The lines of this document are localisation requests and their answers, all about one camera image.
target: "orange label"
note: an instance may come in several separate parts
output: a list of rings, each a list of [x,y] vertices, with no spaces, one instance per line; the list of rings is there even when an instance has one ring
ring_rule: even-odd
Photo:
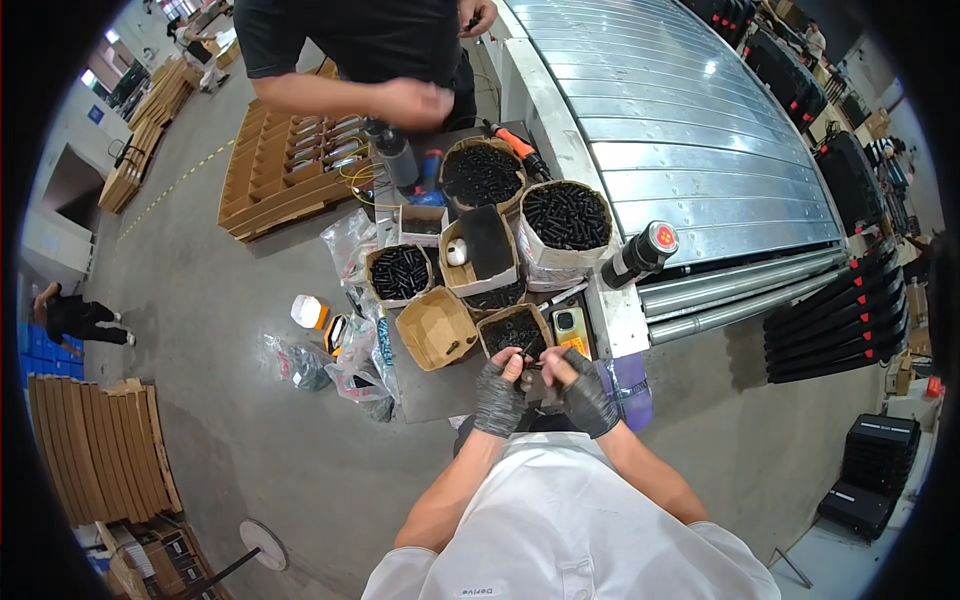
[[[584,356],[587,356],[587,351],[584,349],[584,341],[579,337],[573,338],[572,340],[566,340],[565,342],[560,342],[560,345],[573,348]]]

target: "woman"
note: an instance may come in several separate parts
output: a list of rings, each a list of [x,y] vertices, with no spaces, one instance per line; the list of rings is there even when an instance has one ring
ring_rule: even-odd
[[[84,302],[82,296],[61,296],[60,284],[56,282],[34,299],[35,323],[46,325],[50,341],[81,358],[83,353],[70,346],[63,339],[64,334],[78,340],[136,344],[133,334],[122,327],[97,326],[99,322],[120,323],[120,317],[120,313],[112,312],[100,302]]]
[[[223,86],[229,75],[217,68],[217,59],[204,48],[201,42],[213,41],[216,36],[206,35],[198,36],[190,31],[187,22],[182,16],[170,21],[167,25],[167,35],[183,49],[183,56],[190,64],[199,67],[204,76],[200,79],[200,91],[206,94],[212,94],[213,80],[217,81],[217,87]]]

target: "black water bottle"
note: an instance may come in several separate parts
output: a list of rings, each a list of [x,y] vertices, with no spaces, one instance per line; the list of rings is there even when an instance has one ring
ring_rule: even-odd
[[[672,225],[651,221],[603,264],[600,275],[607,285],[618,290],[662,271],[663,263],[676,254],[679,247],[677,231]]]

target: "cardboard box stack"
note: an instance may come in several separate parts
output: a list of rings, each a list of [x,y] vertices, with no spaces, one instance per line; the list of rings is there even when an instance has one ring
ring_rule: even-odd
[[[327,61],[311,72],[332,79],[336,66]],[[366,177],[370,169],[356,182],[350,178],[371,164],[371,148],[362,129],[356,130],[359,122],[349,121],[269,112],[258,100],[251,102],[233,144],[217,225],[250,242],[277,225],[349,197],[349,185],[372,183],[372,177]],[[353,139],[360,143],[355,155],[362,159],[342,169],[329,168],[350,154],[329,152]]]
[[[163,128],[177,116],[200,84],[196,69],[183,58],[167,59],[150,79],[152,87],[137,105],[128,125],[133,137],[122,148],[116,166],[107,175],[97,203],[112,213],[119,214],[140,188],[147,161],[163,134]]]
[[[128,379],[101,390],[31,374],[30,413],[40,457],[71,527],[143,522],[180,512],[156,410],[156,388]]]

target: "metal roller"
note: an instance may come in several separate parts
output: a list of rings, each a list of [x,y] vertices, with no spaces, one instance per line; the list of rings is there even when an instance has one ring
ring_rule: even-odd
[[[844,252],[812,253],[815,254],[812,257],[771,261],[772,264],[762,263],[762,268],[748,268],[725,276],[706,276],[682,286],[667,287],[654,292],[640,289],[638,292],[643,303],[643,314],[649,321],[668,313],[705,304],[713,303],[713,306],[717,302],[730,301],[733,297],[747,298],[753,295],[751,292],[760,293],[770,286],[826,271],[846,258]]]
[[[720,308],[714,308],[703,313],[681,317],[665,323],[652,324],[649,328],[650,345],[664,344],[685,338],[688,335],[708,331],[717,327],[723,327],[731,323],[743,321],[753,317],[756,314],[790,302],[816,291],[825,285],[831,283],[847,268],[836,269],[829,273],[816,276],[812,279],[794,283],[774,292],[756,296],[741,302],[735,302]]]

